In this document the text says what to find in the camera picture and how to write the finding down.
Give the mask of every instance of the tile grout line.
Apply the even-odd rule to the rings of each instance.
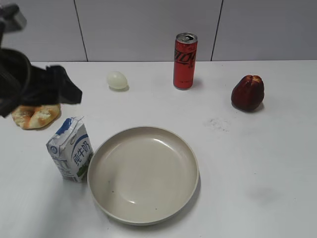
[[[210,59],[210,61],[212,61],[213,52],[214,52],[214,47],[215,47],[215,45],[216,45],[217,34],[218,34],[218,28],[219,28],[221,13],[222,13],[223,1],[224,1],[224,0],[221,1],[220,12],[219,12],[219,17],[218,17],[218,23],[217,23],[217,28],[216,28],[216,34],[214,35],[214,41],[213,41],[213,46],[212,46],[212,52],[211,52],[211,59]]]
[[[78,25],[79,25],[81,40],[82,40],[83,46],[84,46],[84,51],[85,51],[86,60],[87,60],[87,62],[89,62],[89,61],[88,61],[88,56],[87,56],[87,51],[86,51],[86,46],[85,46],[85,42],[84,42],[84,36],[83,36],[83,32],[82,32],[82,30],[81,30],[81,25],[80,25],[80,21],[79,21],[79,16],[78,16],[78,11],[77,11],[77,6],[76,6],[75,0],[74,0],[74,6],[75,6],[76,15],[77,15],[77,21],[78,21]]]

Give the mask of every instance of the blue and white carton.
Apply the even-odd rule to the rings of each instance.
[[[67,118],[46,147],[63,178],[82,182],[93,155],[82,118]]]

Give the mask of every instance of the plate rim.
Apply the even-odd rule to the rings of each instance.
[[[110,140],[112,139],[113,137],[125,132],[125,131],[128,131],[128,130],[132,130],[132,129],[137,129],[137,128],[155,128],[155,129],[160,129],[160,130],[164,130],[164,131],[167,131],[173,135],[175,135],[176,137],[178,137],[183,143],[185,143],[185,145],[189,148],[189,150],[191,151],[193,157],[194,157],[194,161],[195,161],[195,164],[196,164],[196,173],[197,173],[197,176],[196,176],[196,181],[195,181],[195,185],[194,185],[194,188],[193,188],[193,191],[191,192],[191,194],[188,196],[187,200],[184,202],[184,204],[182,204],[182,206],[175,212],[173,212],[172,214],[169,214],[159,220],[156,220],[156,221],[149,221],[149,222],[135,222],[135,221],[131,221],[131,220],[126,220],[126,219],[123,219],[123,218],[120,218],[112,213],[110,213],[109,211],[107,211],[102,205],[99,204],[99,202],[96,200],[93,192],[92,192],[92,189],[91,189],[91,186],[90,186],[90,176],[89,174],[91,173],[91,164],[92,164],[92,161],[95,159],[96,157],[96,154],[97,152]],[[189,144],[182,138],[180,137],[178,134],[170,131],[170,130],[167,130],[165,128],[162,128],[162,127],[158,127],[158,126],[148,126],[148,125],[145,125],[145,126],[134,126],[134,127],[130,127],[130,128],[127,128],[127,129],[124,129],[124,130],[121,130],[120,132],[117,132],[115,134],[113,134],[112,136],[110,136],[108,139],[106,139],[98,148],[97,150],[94,152],[91,160],[90,160],[90,163],[89,163],[89,166],[88,166],[88,172],[87,172],[87,184],[88,184],[88,188],[89,188],[89,191],[90,191],[90,194],[91,196],[93,197],[93,200],[94,202],[97,204],[97,206],[104,212],[106,213],[108,216],[116,219],[117,221],[120,221],[122,223],[125,223],[125,224],[129,224],[129,225],[134,225],[134,226],[148,226],[148,225],[153,225],[153,224],[157,224],[157,223],[160,223],[160,222],[163,222],[169,218],[171,218],[172,216],[176,215],[178,212],[180,212],[185,206],[186,204],[191,200],[191,198],[193,197],[195,191],[197,190],[197,185],[198,185],[198,182],[199,182],[199,177],[200,177],[200,172],[199,172],[199,166],[198,166],[198,161],[197,161],[197,158],[196,158],[196,155],[193,151],[193,149],[189,146]]]

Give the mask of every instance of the can lid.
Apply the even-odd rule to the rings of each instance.
[[[198,38],[195,34],[184,32],[176,36],[176,40],[183,44],[192,44],[198,41]]]

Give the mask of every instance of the red apple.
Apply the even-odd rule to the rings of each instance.
[[[236,108],[253,111],[264,98],[264,84],[257,75],[244,76],[231,94],[231,102]]]

